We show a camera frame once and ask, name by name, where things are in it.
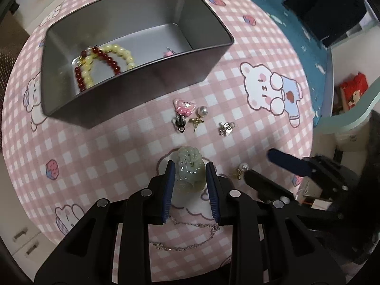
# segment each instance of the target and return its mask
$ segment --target silver chain necklace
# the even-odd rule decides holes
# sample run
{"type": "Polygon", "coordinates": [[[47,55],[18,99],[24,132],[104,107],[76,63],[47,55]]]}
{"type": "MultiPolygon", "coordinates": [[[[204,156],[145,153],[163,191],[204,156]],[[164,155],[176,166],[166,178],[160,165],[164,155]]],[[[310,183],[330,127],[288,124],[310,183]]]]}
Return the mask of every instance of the silver chain necklace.
{"type": "Polygon", "coordinates": [[[199,247],[199,246],[201,246],[201,245],[209,242],[214,237],[215,233],[220,229],[220,227],[218,226],[218,224],[201,224],[201,223],[193,224],[193,223],[185,223],[185,222],[178,222],[171,215],[169,215],[169,217],[172,220],[172,222],[173,222],[174,225],[190,225],[190,226],[195,226],[195,227],[198,227],[198,228],[211,228],[210,237],[207,240],[205,240],[205,241],[203,241],[201,243],[188,245],[186,247],[168,247],[168,246],[166,246],[162,242],[152,242],[152,241],[149,241],[149,243],[152,244],[157,250],[178,251],[178,252],[181,252],[181,251],[190,250],[192,248],[197,248],[197,247],[199,247]]]}

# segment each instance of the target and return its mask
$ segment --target pink checkered tablecloth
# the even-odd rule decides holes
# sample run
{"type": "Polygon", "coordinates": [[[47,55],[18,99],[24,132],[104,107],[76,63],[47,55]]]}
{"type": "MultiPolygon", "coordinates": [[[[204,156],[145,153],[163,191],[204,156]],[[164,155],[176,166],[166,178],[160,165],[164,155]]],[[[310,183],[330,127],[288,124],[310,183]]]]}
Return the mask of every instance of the pink checkered tablecloth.
{"type": "MultiPolygon", "coordinates": [[[[270,164],[276,147],[309,156],[313,110],[297,54],[272,19],[250,0],[205,0],[235,37],[207,79],[124,112],[90,130],[42,115],[39,72],[47,28],[96,0],[65,0],[35,29],[22,49],[6,89],[3,153],[14,189],[28,217],[59,243],[99,198],[118,201],[161,174],[175,149],[197,147],[218,174],[233,175],[247,162],[259,173],[294,190],[295,177],[270,164]],[[195,133],[175,131],[172,100],[206,105],[209,114],[195,133]],[[220,122],[236,123],[230,136],[220,122]]],[[[244,180],[237,188],[254,196],[244,180]]],[[[213,223],[207,189],[174,194],[171,215],[181,222],[213,223]]],[[[201,243],[209,229],[189,225],[149,228],[151,241],[185,247],[201,243]]],[[[115,249],[117,274],[119,240],[115,249]]],[[[231,228],[218,230],[206,244],[185,252],[150,246],[153,281],[206,273],[231,255],[231,228]]]]}

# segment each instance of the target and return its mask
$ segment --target screw head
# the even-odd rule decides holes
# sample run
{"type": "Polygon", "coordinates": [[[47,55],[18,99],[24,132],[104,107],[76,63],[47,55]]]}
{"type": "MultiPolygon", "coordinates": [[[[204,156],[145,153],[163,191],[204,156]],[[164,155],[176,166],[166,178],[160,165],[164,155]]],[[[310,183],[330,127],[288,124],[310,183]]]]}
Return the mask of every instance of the screw head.
{"type": "Polygon", "coordinates": [[[108,205],[108,200],[105,199],[105,198],[99,199],[99,200],[96,202],[96,205],[97,205],[99,208],[104,208],[106,205],[108,205]]]}
{"type": "Polygon", "coordinates": [[[277,209],[282,209],[284,207],[284,203],[280,200],[273,201],[273,207],[277,209]]]}
{"type": "Polygon", "coordinates": [[[142,197],[149,197],[150,195],[152,195],[152,191],[148,188],[145,188],[145,189],[141,190],[140,195],[142,197]]]}
{"type": "Polygon", "coordinates": [[[232,190],[229,192],[229,195],[232,197],[239,197],[241,195],[241,193],[238,190],[232,190]]]}

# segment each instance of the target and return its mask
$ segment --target black charm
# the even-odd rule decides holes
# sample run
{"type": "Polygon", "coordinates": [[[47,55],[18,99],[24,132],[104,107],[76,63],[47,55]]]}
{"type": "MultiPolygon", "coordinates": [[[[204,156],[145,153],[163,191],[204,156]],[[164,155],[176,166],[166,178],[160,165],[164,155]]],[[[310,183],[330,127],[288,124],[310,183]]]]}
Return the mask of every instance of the black charm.
{"type": "Polygon", "coordinates": [[[186,121],[183,115],[178,115],[176,117],[176,127],[178,128],[178,131],[180,133],[183,133],[185,131],[185,125],[186,121]]]}

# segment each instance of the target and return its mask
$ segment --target pink heart charm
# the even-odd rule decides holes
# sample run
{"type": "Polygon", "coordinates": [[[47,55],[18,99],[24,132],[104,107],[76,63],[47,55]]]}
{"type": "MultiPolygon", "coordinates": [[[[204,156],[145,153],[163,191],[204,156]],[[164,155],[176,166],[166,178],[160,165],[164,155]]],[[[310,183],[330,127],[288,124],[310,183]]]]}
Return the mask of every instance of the pink heart charm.
{"type": "Polygon", "coordinates": [[[190,103],[179,99],[175,99],[173,104],[176,109],[176,114],[183,115],[185,117],[191,116],[196,107],[195,103],[190,103]]]}

